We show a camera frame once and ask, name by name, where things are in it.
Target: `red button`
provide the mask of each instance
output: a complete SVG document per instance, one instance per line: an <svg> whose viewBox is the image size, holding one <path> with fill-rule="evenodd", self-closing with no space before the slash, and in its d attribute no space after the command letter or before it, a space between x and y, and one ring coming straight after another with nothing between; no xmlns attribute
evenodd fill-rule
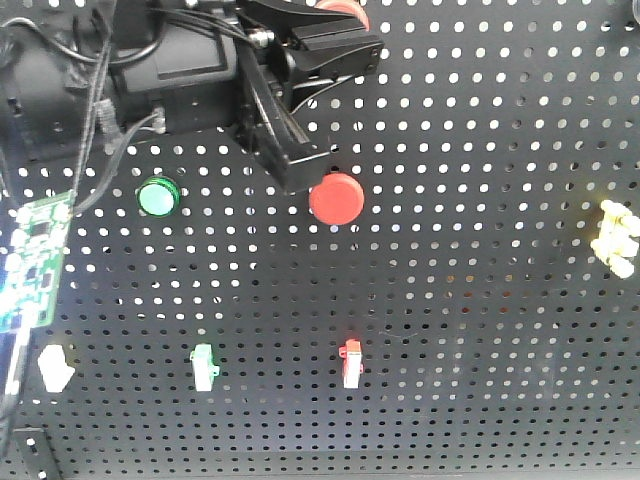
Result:
<svg viewBox="0 0 640 480"><path fill-rule="evenodd" d="M309 206L322 223L344 225L362 213L364 190L355 178L345 173L331 173L311 190Z"/></svg>
<svg viewBox="0 0 640 480"><path fill-rule="evenodd" d="M351 14L360 20L367 32L369 31L369 17L357 0L320 0L316 8Z"/></svg>

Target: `electronic component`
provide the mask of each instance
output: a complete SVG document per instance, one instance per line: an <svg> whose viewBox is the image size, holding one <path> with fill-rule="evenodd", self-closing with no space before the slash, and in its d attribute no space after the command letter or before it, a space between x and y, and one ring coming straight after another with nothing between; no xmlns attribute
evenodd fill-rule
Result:
<svg viewBox="0 0 640 480"><path fill-rule="evenodd" d="M18 211L0 292L0 333L53 321L73 199L67 192Z"/></svg>
<svg viewBox="0 0 640 480"><path fill-rule="evenodd" d="M83 33L77 39L87 45L64 43L60 39L74 38L72 32L50 35L25 17L2 24L4 170L92 147L116 151L127 138L120 126L161 108L163 115L146 131L228 128L285 193L308 191L326 173L330 148L315 145L293 112L316 95L373 74L384 47L352 0L325 0L325 10L284 0L199 1L190 10L183 2L177 8L176 2L104 3L111 8L97 9L91 26L77 25ZM102 50L111 50L108 61L83 53L103 38L100 25L113 32ZM93 70L104 72L95 77L97 89L91 88ZM96 92L103 99L83 108L79 100ZM85 133L86 111L99 120L95 136Z"/></svg>
<svg viewBox="0 0 640 480"><path fill-rule="evenodd" d="M172 214L180 203L180 187L167 177L151 177L137 190L138 206L152 217Z"/></svg>
<svg viewBox="0 0 640 480"><path fill-rule="evenodd" d="M191 365L197 392L210 392L213 381L220 375L220 367L213 363L213 349L208 343L196 345L191 352Z"/></svg>
<svg viewBox="0 0 640 480"><path fill-rule="evenodd" d="M38 367L49 393L61 393L76 369L67 365L62 345L47 345L38 357Z"/></svg>
<svg viewBox="0 0 640 480"><path fill-rule="evenodd" d="M620 278L629 278L635 267L629 259L638 254L638 242L631 237L640 237L640 218L631 210L611 200L600 204L604 218L600 235L591 242L596 256Z"/></svg>
<svg viewBox="0 0 640 480"><path fill-rule="evenodd" d="M309 208L319 221L327 225L351 223L364 208L364 190L355 178L346 173L331 173L311 190Z"/></svg>
<svg viewBox="0 0 640 480"><path fill-rule="evenodd" d="M360 375L364 372L360 342L354 339L347 340L344 347L340 347L339 353L340 358L344 359L342 366L344 388L358 388Z"/></svg>

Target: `metal bracket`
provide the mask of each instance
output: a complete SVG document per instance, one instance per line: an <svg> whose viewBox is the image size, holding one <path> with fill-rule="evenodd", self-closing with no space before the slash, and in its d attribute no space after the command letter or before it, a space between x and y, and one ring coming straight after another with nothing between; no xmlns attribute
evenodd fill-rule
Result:
<svg viewBox="0 0 640 480"><path fill-rule="evenodd" d="M13 438L32 480L62 480L47 434L42 428L16 428Z"/></svg>

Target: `robotic arm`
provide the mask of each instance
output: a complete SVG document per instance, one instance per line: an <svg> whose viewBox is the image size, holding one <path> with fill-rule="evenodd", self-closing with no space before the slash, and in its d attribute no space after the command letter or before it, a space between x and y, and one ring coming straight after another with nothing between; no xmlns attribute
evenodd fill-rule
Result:
<svg viewBox="0 0 640 480"><path fill-rule="evenodd" d="M155 111L162 114L155 133L227 128L285 193L320 183L328 146L310 142L291 111L353 76L375 72L382 41L353 15L283 0L186 3L191 8L184 0L103 2L92 22L69 16L48 26L6 21L0 146L8 165L76 154L94 52L109 36L94 148L113 151L126 126Z"/></svg>

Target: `green button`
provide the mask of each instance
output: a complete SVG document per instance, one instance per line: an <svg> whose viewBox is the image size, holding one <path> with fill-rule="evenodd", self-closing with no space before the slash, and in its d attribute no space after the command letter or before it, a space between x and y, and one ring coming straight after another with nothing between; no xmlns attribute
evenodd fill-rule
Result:
<svg viewBox="0 0 640 480"><path fill-rule="evenodd" d="M151 177L138 189L140 209L153 217L172 214L180 203L180 187L167 177Z"/></svg>

